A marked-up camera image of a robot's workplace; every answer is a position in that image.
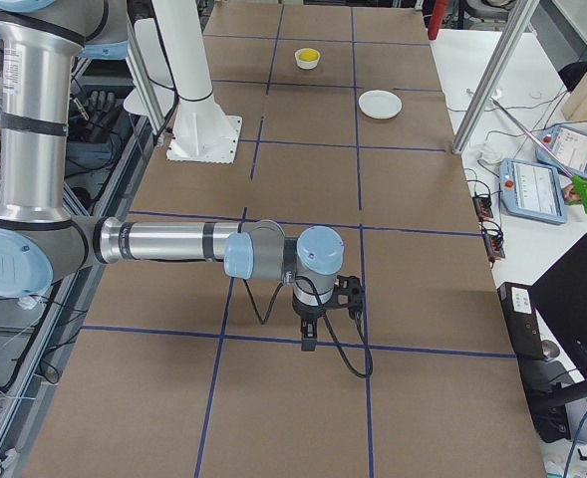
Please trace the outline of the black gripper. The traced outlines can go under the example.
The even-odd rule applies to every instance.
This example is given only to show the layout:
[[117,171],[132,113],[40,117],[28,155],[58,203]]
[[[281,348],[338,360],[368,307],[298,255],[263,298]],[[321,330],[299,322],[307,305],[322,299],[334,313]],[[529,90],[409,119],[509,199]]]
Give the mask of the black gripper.
[[313,352],[317,347],[317,321],[327,312],[324,305],[307,305],[296,296],[293,297],[292,306],[301,322],[301,351]]

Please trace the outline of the person's hand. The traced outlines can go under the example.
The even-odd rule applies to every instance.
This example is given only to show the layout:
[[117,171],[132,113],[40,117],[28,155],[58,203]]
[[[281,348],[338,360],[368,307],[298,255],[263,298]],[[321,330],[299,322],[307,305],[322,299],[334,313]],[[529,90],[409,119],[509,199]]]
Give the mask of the person's hand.
[[574,203],[574,202],[580,202],[581,201],[581,196],[577,192],[577,190],[575,189],[575,186],[574,186],[573,183],[570,183],[570,184],[566,185],[562,189],[562,194],[563,194],[564,201],[566,203]]

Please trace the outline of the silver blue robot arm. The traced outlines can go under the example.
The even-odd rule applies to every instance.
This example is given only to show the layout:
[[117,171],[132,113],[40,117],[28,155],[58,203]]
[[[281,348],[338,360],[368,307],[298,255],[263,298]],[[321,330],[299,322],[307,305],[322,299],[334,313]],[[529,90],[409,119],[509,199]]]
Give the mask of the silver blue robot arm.
[[301,348],[337,306],[344,244],[332,228],[289,237],[273,221],[130,222],[135,191],[118,189],[117,216],[68,212],[63,204],[72,63],[78,56],[127,61],[155,133],[164,120],[123,1],[0,1],[0,296],[22,298],[80,270],[120,260],[220,263],[244,281],[293,289]]

